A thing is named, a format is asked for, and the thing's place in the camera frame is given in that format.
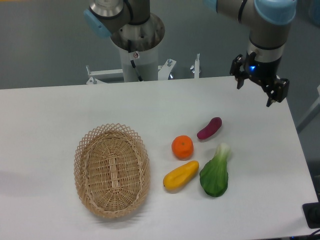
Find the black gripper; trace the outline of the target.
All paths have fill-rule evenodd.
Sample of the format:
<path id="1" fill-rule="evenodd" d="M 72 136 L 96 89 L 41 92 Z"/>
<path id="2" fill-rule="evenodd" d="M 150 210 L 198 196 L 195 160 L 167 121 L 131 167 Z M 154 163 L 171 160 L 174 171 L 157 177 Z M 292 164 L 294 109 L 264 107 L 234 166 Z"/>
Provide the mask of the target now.
<path id="1" fill-rule="evenodd" d="M 288 95 L 290 81 L 287 78 L 277 78 L 277 70 L 281 62 L 281 57 L 271 62 L 257 61 L 257 54 L 237 55 L 231 63 L 229 74 L 234 76 L 239 90 L 246 79 L 257 83 L 261 81 L 261 88 L 267 94 L 266 106 L 270 107 L 272 103 L 281 103 Z"/>

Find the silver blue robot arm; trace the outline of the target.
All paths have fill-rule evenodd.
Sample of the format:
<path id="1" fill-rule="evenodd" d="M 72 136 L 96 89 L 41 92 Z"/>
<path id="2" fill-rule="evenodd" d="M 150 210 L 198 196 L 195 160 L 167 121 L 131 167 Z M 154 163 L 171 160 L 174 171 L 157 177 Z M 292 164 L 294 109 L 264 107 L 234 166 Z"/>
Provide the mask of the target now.
<path id="1" fill-rule="evenodd" d="M 204 4 L 250 28 L 245 55 L 234 58 L 230 75 L 237 87 L 245 80 L 259 85 L 267 94 L 267 105 L 282 102 L 290 82 L 278 78 L 277 70 L 296 15 L 295 0 L 206 0 Z M 124 51 L 122 65 L 128 82 L 158 78 L 157 59 L 142 62 L 143 54 L 163 40 L 162 20 L 150 11 L 148 0 L 91 0 L 83 13 L 92 31 L 101 38 L 111 38 Z"/>

